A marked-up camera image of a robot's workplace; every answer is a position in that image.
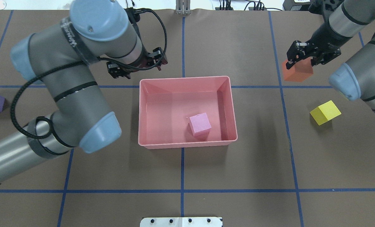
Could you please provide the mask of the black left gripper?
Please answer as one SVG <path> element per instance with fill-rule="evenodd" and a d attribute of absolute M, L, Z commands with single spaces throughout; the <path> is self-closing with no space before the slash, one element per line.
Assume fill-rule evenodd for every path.
<path fill-rule="evenodd" d="M 161 71 L 161 66 L 168 64 L 166 58 L 166 50 L 161 47 L 153 49 L 152 53 L 143 50 L 142 54 L 133 63 L 123 63 L 120 59 L 108 58 L 107 59 L 107 70 L 108 73 L 114 78 L 119 77 L 131 79 L 131 73 L 138 71 L 146 71 L 153 68 Z"/>

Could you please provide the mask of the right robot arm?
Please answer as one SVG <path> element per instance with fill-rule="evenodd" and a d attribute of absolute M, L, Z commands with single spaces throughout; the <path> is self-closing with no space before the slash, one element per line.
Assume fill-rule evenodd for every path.
<path fill-rule="evenodd" d="M 312 0 L 308 10 L 322 15 L 324 23 L 309 40 L 292 43 L 284 69 L 309 57 L 310 66 L 329 63 L 341 54 L 346 42 L 375 20 L 375 0 Z M 375 114 L 375 36 L 330 75 L 329 83 L 346 99 L 361 99 Z"/>

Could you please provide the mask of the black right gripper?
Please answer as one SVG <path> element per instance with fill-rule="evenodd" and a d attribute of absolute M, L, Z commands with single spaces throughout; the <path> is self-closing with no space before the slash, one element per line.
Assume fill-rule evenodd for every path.
<path fill-rule="evenodd" d="M 319 27 L 310 40 L 293 41 L 287 51 L 286 69 L 291 69 L 297 62 L 311 57 L 311 66 L 325 65 L 341 55 L 343 36 L 331 27 Z"/>

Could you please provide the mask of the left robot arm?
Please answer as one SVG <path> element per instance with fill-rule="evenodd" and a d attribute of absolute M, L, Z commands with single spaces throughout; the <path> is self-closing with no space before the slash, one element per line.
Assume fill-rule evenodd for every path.
<path fill-rule="evenodd" d="M 160 69 L 167 64 L 164 47 L 152 53 L 144 47 L 137 26 L 147 8 L 124 9 L 115 0 L 75 0 L 59 24 L 29 35 L 10 51 L 15 69 L 27 80 L 10 105 L 17 132 L 0 141 L 0 184 L 17 174 L 56 159 L 72 148 L 93 153 L 116 141 L 122 130 L 89 66 L 106 61 L 113 78 Z M 16 105 L 25 89 L 43 83 L 57 111 L 21 126 Z"/>

